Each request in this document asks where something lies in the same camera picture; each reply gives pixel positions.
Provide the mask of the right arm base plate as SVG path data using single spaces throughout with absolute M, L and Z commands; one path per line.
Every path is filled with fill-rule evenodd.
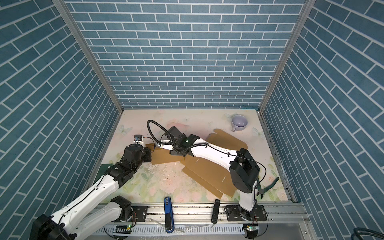
M 267 212 L 262 205 L 255 205 L 250 212 L 240 207 L 240 205 L 227 205 L 224 207 L 224 211 L 228 222 L 267 220 Z

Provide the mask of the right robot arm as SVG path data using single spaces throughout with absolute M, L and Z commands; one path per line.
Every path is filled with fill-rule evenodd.
M 233 185 L 240 191 L 241 198 L 238 206 L 239 214 L 244 220 L 254 220 L 256 217 L 257 201 L 255 186 L 259 180 L 260 167 L 254 161 L 248 150 L 229 150 L 201 139 L 196 135 L 186 137 L 182 134 L 173 137 L 166 134 L 167 140 L 155 140 L 158 148 L 170 151 L 171 155 L 187 156 L 206 159 L 227 170 L 231 175 Z

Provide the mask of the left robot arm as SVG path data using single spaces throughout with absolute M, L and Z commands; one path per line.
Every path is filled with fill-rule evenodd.
M 88 190 L 50 216 L 41 215 L 32 224 L 31 240 L 84 240 L 112 221 L 134 220 L 131 201 L 114 197 L 105 207 L 93 213 L 106 197 L 116 192 L 143 163 L 152 160 L 152 151 L 141 144 L 131 144 L 121 160 L 109 167 Z

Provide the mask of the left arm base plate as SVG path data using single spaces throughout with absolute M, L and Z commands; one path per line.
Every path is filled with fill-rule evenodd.
M 147 218 L 148 206 L 132 206 L 131 216 L 128 218 L 128 222 L 144 223 Z

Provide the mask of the cardboard box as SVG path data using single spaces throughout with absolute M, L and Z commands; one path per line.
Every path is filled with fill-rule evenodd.
M 167 163 L 174 163 L 174 162 L 180 162 L 184 160 L 184 156 L 178 156 L 178 155 L 171 155 L 169 150 L 156 148 L 154 149 L 154 144 L 146 144 L 146 147 L 149 148 L 151 151 L 151 164 L 152 165 L 159 165 L 159 164 L 167 164 Z

